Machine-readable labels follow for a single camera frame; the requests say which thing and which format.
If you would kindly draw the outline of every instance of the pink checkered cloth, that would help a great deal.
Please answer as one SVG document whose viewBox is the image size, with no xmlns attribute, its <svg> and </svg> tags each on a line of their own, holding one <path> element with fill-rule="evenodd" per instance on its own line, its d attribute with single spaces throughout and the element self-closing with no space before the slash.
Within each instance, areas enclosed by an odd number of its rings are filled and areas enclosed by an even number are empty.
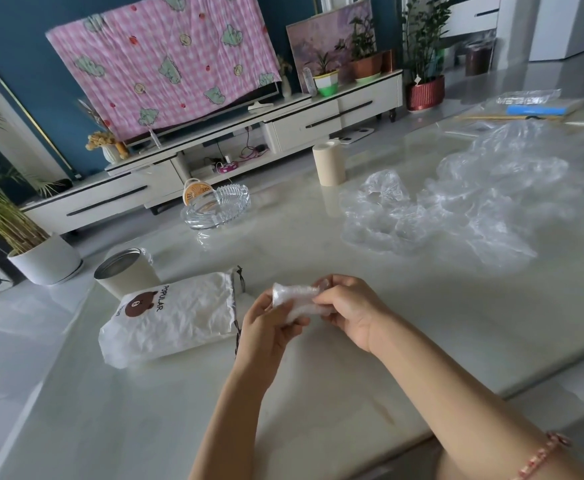
<svg viewBox="0 0 584 480">
<path fill-rule="evenodd" d="M 46 36 L 120 141 L 281 80 L 256 0 L 143 0 Z"/>
</svg>

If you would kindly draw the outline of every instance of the blue wall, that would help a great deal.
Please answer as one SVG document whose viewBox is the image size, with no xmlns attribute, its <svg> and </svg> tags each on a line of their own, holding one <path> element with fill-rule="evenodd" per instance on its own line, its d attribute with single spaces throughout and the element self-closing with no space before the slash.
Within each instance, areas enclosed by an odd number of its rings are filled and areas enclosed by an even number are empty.
<svg viewBox="0 0 584 480">
<path fill-rule="evenodd" d="M 61 154 L 84 176 L 101 171 L 106 165 L 100 152 L 85 149 L 87 135 L 97 127 L 76 105 L 83 92 L 45 38 L 45 32 L 137 1 L 0 0 L 0 76 Z M 258 1 L 274 49 L 291 62 L 285 27 L 314 15 L 313 1 Z M 372 0 L 381 49 L 398 45 L 395 6 L 395 0 Z"/>
</svg>

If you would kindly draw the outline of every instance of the pink purple painting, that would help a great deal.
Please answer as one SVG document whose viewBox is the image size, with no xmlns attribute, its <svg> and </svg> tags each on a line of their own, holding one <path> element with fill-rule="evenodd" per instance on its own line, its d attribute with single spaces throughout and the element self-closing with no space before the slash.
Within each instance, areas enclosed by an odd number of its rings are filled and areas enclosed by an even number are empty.
<svg viewBox="0 0 584 480">
<path fill-rule="evenodd" d="M 372 15 L 372 5 L 370 0 L 361 0 L 338 10 L 315 15 L 303 22 L 287 26 L 296 74 L 304 93 L 307 92 L 307 87 L 303 78 L 303 68 L 310 67 L 312 74 L 317 74 L 316 55 L 318 52 L 330 53 L 332 62 L 328 65 L 328 69 L 342 68 L 339 71 L 340 84 L 354 80 L 348 66 L 352 59 L 350 51 L 335 50 L 334 46 L 339 42 L 339 39 L 347 39 L 351 35 L 350 21 L 352 18 L 355 16 L 364 18 L 366 15 Z"/>
</svg>

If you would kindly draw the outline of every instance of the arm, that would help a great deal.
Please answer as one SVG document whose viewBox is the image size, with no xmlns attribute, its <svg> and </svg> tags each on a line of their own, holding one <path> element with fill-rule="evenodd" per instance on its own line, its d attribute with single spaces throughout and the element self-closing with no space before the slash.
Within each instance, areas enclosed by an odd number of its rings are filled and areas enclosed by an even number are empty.
<svg viewBox="0 0 584 480">
<path fill-rule="evenodd" d="M 190 480 L 249 480 L 261 401 L 276 376 L 288 342 L 309 319 L 285 326 L 290 305 L 272 309 L 272 291 L 254 302 L 243 320 L 236 361 L 221 391 Z"/>
<path fill-rule="evenodd" d="M 334 287 L 315 298 L 337 310 L 328 320 L 386 366 L 464 475 L 508 480 L 544 445 L 541 430 L 393 314 L 364 281 L 328 279 Z M 584 464 L 555 450 L 533 478 L 584 480 Z"/>
</svg>

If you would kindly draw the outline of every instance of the drawer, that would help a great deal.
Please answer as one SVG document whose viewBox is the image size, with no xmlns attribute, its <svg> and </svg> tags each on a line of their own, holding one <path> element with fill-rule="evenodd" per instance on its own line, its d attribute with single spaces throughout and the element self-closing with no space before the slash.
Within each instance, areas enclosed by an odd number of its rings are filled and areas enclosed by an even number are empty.
<svg viewBox="0 0 584 480">
<path fill-rule="evenodd" d="M 443 27 L 445 37 L 469 34 L 496 28 L 501 0 L 468 0 L 454 5 L 448 23 Z"/>
<path fill-rule="evenodd" d="M 400 106 L 400 77 L 391 77 L 339 97 L 341 127 L 345 128 Z"/>
<path fill-rule="evenodd" d="M 282 152 L 327 137 L 341 129 L 336 99 L 274 120 L 272 127 Z"/>
<path fill-rule="evenodd" d="M 46 231 L 61 234 L 134 209 L 182 188 L 183 183 L 172 162 L 165 161 L 61 195 L 25 210 L 25 214 Z"/>
</svg>

